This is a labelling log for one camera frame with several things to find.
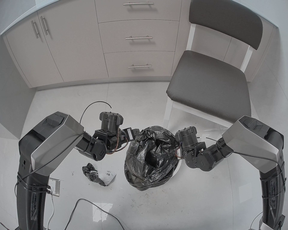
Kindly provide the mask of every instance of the metal handle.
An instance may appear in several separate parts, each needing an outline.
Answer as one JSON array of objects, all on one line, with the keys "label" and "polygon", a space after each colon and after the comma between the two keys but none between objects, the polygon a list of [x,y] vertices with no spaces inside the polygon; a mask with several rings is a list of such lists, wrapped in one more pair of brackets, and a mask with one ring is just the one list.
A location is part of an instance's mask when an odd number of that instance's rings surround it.
[{"label": "metal handle", "polygon": [[125,38],[126,40],[132,40],[132,39],[152,39],[153,37],[149,37],[148,35],[146,37],[135,37],[133,38],[130,36],[129,38]]},{"label": "metal handle", "polygon": [[38,39],[38,34],[39,34],[39,33],[37,33],[36,28],[35,28],[35,26],[34,26],[34,24],[36,24],[36,22],[34,22],[34,21],[32,20],[32,21],[31,21],[31,24],[32,24],[34,33],[35,33],[35,35],[36,35],[36,39]]},{"label": "metal handle", "polygon": [[152,5],[154,2],[133,2],[123,3],[123,5]]},{"label": "metal handle", "polygon": [[45,26],[45,23],[44,23],[44,19],[45,19],[45,18],[42,17],[42,16],[41,16],[40,18],[41,18],[41,21],[42,21],[42,25],[43,25],[43,28],[44,28],[45,34],[48,35],[48,33],[47,33],[48,30],[46,29],[46,26]]},{"label": "metal handle", "polygon": [[128,66],[128,68],[141,68],[141,67],[152,67],[151,65],[146,64],[145,66],[134,66],[132,64],[132,66]]}]

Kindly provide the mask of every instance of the robotic arm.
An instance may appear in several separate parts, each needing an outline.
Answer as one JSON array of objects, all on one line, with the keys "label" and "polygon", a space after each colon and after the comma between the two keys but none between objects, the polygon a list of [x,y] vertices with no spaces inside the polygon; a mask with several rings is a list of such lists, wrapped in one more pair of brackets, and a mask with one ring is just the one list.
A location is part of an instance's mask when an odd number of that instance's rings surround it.
[{"label": "robotic arm", "polygon": [[[84,156],[102,160],[135,139],[139,129],[120,130],[123,117],[111,112],[100,114],[101,129],[91,136],[70,115],[56,112],[29,131],[19,141],[20,164],[17,184],[16,230],[43,230],[44,205],[50,174],[75,147]],[[197,142],[196,128],[176,133],[182,144],[182,155],[190,168],[212,170],[224,158],[237,151],[260,171],[263,198],[263,217],[260,230],[280,230],[285,173],[283,135],[251,117],[236,121],[215,145],[206,148]]]},{"label": "robotic arm", "polygon": [[182,143],[182,155],[190,168],[212,170],[232,152],[242,155],[260,172],[263,199],[263,216],[259,230],[280,230],[285,193],[283,160],[284,137],[266,124],[248,116],[236,121],[216,144],[206,148],[198,142],[195,127],[176,133]]}]

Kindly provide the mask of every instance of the white countertop edge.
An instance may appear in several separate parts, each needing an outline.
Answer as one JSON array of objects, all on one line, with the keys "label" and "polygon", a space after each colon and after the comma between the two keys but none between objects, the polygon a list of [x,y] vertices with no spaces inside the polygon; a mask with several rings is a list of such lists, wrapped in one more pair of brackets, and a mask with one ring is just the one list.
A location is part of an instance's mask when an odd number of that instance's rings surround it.
[{"label": "white countertop edge", "polygon": [[[24,14],[22,14],[20,17],[18,17],[14,22],[12,22],[9,26],[6,27],[6,29],[4,29],[0,35],[2,35],[5,31],[7,31],[10,27],[12,27],[13,25],[15,25],[17,22],[19,22],[20,20],[22,20],[23,18],[27,17],[28,15],[34,13],[35,11],[53,3],[53,2],[57,2],[59,0],[46,0],[41,2],[40,4],[38,4],[38,6],[33,6],[30,10],[27,10]],[[255,8],[253,8],[252,6],[250,6],[249,4],[245,3],[245,2],[241,2],[240,4],[242,4],[243,6],[246,6],[247,8],[249,8],[250,10],[254,11],[256,14],[258,14],[259,16],[265,18],[267,21],[271,22],[273,25],[275,25],[277,28],[279,28],[274,22],[272,22],[270,19],[268,19],[265,15],[263,15],[260,11],[256,10]]]}]

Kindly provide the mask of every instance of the chair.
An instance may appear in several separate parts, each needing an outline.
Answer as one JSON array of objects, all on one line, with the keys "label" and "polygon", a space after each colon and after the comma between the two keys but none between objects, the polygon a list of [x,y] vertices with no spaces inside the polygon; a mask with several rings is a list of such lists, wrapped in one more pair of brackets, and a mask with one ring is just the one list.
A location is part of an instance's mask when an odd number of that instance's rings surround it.
[{"label": "chair", "polygon": [[[253,49],[260,45],[262,21],[256,13],[232,0],[192,0],[189,21],[187,48],[166,91],[163,127],[167,128],[174,107],[229,128],[243,115],[251,116],[244,71]],[[241,68],[191,51],[196,24],[248,44]]]}]

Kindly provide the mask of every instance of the gray tile floor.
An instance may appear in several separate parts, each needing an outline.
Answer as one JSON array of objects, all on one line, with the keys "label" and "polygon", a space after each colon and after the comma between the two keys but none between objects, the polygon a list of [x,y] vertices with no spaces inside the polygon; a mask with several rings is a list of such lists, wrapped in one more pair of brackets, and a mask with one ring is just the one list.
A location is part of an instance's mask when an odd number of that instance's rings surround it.
[{"label": "gray tile floor", "polygon": [[[113,112],[124,117],[122,128],[144,129],[162,125],[166,107],[168,82],[125,82],[81,85],[38,91],[31,104],[23,134],[27,133],[47,115],[56,111],[69,113],[79,120],[85,107],[93,101],[107,101]],[[109,111],[105,104],[94,104],[86,111],[82,124],[93,133],[100,128],[99,113]],[[199,136],[218,139],[225,127],[173,109],[168,129],[175,133],[188,126],[195,126]],[[207,146],[213,141],[206,141]],[[0,221],[10,229],[17,226],[16,199],[13,188],[16,183],[19,152],[17,141],[0,139],[1,175]],[[126,150],[102,161],[90,161],[76,150],[64,159],[51,174],[61,180],[60,197],[54,197],[55,214],[50,222],[51,230],[64,229],[70,213],[79,198],[94,203],[111,204],[109,210],[123,223],[125,229],[213,229],[246,230],[254,217],[262,210],[259,172],[242,157],[232,155],[211,172],[190,169],[184,162],[178,173],[166,184],[138,191],[129,185],[124,176]],[[117,173],[107,187],[90,182],[82,173],[82,166],[92,163],[99,171]],[[51,201],[46,199],[44,226],[52,212]],[[102,216],[93,221],[92,205],[81,201],[68,229],[121,229],[115,219]]]}]

